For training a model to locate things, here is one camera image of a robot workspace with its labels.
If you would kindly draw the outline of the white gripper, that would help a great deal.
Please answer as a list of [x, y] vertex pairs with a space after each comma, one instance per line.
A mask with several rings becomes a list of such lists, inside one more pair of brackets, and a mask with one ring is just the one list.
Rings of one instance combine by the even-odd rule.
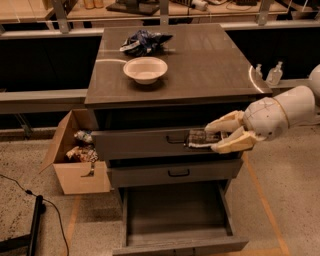
[[211, 145], [214, 152], [227, 154], [251, 149], [257, 142], [255, 134], [271, 141], [287, 131], [288, 127], [288, 120], [281, 105], [274, 98], [265, 97], [251, 103], [244, 112], [232, 111], [208, 123], [204, 130], [212, 133], [232, 133]]

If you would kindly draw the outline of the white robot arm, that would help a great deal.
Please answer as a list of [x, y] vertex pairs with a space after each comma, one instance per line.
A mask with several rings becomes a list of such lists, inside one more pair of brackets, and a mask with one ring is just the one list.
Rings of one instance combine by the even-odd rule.
[[206, 132], [229, 136], [211, 145], [219, 154], [249, 150], [257, 142], [271, 141], [289, 128], [319, 123], [320, 65], [310, 73], [308, 84], [275, 97], [251, 103], [245, 111], [232, 111], [205, 127]]

